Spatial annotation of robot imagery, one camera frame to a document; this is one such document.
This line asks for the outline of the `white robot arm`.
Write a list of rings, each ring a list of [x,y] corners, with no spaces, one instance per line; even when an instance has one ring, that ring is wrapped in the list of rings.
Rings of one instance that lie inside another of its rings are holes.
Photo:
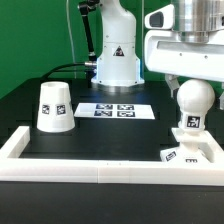
[[[139,84],[135,17],[120,0],[100,0],[100,11],[103,50],[93,82],[106,87]],[[148,13],[144,25],[147,69],[163,73],[173,89],[179,76],[220,82],[224,110],[224,0],[171,0]]]

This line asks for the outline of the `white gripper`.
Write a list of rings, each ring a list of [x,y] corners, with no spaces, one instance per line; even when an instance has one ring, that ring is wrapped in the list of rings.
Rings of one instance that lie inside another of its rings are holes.
[[[144,58],[149,71],[166,74],[171,97],[180,87],[177,76],[224,82],[224,30],[212,32],[205,44],[182,42],[173,31],[148,31]],[[224,83],[218,93],[219,108],[224,110]]]

